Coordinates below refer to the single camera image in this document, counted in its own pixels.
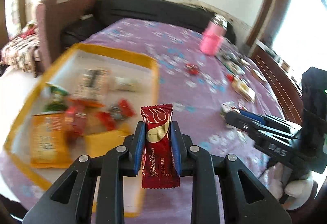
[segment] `purple tablecloth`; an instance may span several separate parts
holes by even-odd
[[[182,133],[190,135],[194,144],[211,154],[236,154],[258,176],[264,170],[267,156],[254,149],[253,141],[247,136],[241,137],[236,129],[225,127],[220,116],[221,104],[234,101],[237,105],[240,102],[253,113],[283,117],[281,107],[269,84],[261,84],[249,71],[245,78],[255,91],[256,100],[246,102],[231,87],[226,78],[226,67],[215,57],[200,52],[201,38],[199,33],[169,24],[124,19],[92,35],[84,43],[127,49],[155,58],[160,66],[158,104],[173,103],[173,120],[178,121]],[[227,42],[222,48],[237,52]],[[259,70],[251,60],[248,62]],[[185,71],[186,63],[198,65],[201,73],[189,75]],[[25,207],[31,208],[42,191],[25,178],[5,154],[0,162],[1,173],[9,187]],[[268,177],[263,177],[262,181],[267,184]],[[179,188],[148,189],[140,216],[125,221],[189,223],[191,201],[192,178],[182,178]]]

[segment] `pink thermos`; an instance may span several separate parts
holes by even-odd
[[[215,55],[223,42],[226,31],[226,19],[221,15],[215,14],[203,32],[200,50],[207,55]]]

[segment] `white floor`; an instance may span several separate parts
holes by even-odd
[[[32,73],[24,73],[8,67],[0,77],[0,152],[20,109],[24,105],[27,95],[33,89],[39,78],[34,78]],[[0,194],[10,200],[18,201],[17,197],[4,183],[0,174]]]

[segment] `red and black wrapper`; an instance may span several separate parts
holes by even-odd
[[[179,176],[171,153],[172,112],[172,104],[141,108],[141,115],[146,124],[142,188],[179,187]]]

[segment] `sofa armrest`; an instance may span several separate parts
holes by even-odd
[[[47,69],[62,53],[60,33],[77,21],[97,0],[42,0],[36,7],[39,26],[40,55]]]

